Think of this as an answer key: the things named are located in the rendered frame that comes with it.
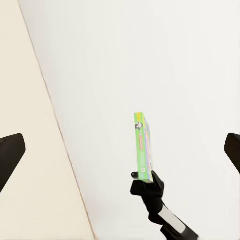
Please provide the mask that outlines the board game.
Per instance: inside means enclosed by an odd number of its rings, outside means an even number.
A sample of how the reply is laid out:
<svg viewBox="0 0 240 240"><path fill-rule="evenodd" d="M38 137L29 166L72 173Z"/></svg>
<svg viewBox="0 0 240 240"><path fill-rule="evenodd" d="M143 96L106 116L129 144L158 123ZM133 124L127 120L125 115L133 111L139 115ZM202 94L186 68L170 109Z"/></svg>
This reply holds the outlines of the board game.
<svg viewBox="0 0 240 240"><path fill-rule="evenodd" d="M153 184L153 158L150 139L150 126L143 112L134 114L135 139L137 151L138 179Z"/></svg>

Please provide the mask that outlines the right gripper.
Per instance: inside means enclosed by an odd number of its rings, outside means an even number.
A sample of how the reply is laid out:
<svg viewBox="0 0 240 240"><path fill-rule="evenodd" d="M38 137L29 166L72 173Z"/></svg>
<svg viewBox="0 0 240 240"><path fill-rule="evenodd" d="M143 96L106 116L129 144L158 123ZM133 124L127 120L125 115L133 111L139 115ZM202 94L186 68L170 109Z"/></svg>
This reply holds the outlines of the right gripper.
<svg viewBox="0 0 240 240"><path fill-rule="evenodd" d="M146 207L155 208L161 202L166 185L154 170L151 171L151 175L154 183L134 180L130 192L133 196L141 196Z"/></svg>

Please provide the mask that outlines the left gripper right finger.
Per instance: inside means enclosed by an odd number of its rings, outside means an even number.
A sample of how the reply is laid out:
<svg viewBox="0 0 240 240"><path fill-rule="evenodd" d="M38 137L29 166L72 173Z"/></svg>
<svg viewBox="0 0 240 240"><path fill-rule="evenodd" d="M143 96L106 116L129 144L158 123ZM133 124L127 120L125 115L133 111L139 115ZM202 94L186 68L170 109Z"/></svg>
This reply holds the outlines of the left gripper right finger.
<svg viewBox="0 0 240 240"><path fill-rule="evenodd" d="M224 151L240 173L240 135L229 133L224 146Z"/></svg>

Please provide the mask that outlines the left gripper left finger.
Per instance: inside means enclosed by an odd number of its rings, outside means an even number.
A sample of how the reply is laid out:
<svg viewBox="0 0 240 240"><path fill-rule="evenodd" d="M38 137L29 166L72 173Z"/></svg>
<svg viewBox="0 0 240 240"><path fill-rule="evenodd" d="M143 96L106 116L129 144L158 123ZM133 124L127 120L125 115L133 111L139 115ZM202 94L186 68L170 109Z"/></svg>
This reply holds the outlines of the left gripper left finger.
<svg viewBox="0 0 240 240"><path fill-rule="evenodd" d="M22 133L0 138L0 193L26 153Z"/></svg>

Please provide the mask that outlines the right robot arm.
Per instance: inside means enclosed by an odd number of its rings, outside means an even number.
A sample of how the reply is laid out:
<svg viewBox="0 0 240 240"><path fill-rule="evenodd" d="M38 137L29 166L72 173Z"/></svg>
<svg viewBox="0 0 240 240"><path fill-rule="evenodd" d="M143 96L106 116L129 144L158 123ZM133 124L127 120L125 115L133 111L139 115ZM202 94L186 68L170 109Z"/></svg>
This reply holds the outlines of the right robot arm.
<svg viewBox="0 0 240 240"><path fill-rule="evenodd" d="M166 185L154 170L151 171L151 175L154 183L139 180L139 172L131 174L135 180L130 192L133 196L141 196L149 211L148 219L162 226L160 231L167 240L204 240L166 207L161 199Z"/></svg>

